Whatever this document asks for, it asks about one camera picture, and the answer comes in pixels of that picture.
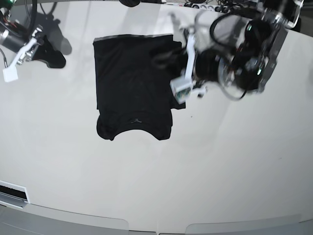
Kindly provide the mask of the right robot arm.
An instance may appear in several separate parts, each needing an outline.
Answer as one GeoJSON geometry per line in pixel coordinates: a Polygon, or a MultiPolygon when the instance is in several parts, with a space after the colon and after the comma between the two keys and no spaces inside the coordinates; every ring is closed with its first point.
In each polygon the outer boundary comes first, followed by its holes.
{"type": "Polygon", "coordinates": [[[49,41],[41,25],[36,25],[37,6],[36,0],[32,1],[32,9],[29,12],[27,1],[24,2],[26,14],[29,19],[29,26],[24,26],[18,21],[10,20],[10,10],[15,4],[14,0],[2,0],[0,8],[4,12],[0,13],[0,44],[5,48],[18,53],[34,38],[36,43],[30,49],[17,56],[17,62],[14,64],[23,64],[25,61],[41,61],[48,68],[62,69],[66,65],[66,59],[49,41]]]}

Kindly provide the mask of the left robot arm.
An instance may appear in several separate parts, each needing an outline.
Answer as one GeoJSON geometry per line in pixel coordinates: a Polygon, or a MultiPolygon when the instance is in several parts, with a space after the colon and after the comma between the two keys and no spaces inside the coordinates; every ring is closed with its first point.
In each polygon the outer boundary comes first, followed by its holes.
{"type": "Polygon", "coordinates": [[[162,69],[178,66],[180,76],[170,81],[178,103],[184,103],[192,93],[203,97],[209,82],[216,83],[234,101],[246,94],[262,93],[276,68],[288,30],[298,23],[303,4],[301,0],[222,0],[215,7],[220,16],[209,29],[212,47],[197,50],[197,27],[193,25],[183,30],[185,47],[158,53],[153,62],[162,69]],[[244,41],[238,46],[215,35],[217,25],[230,16],[248,20],[244,41]]]}

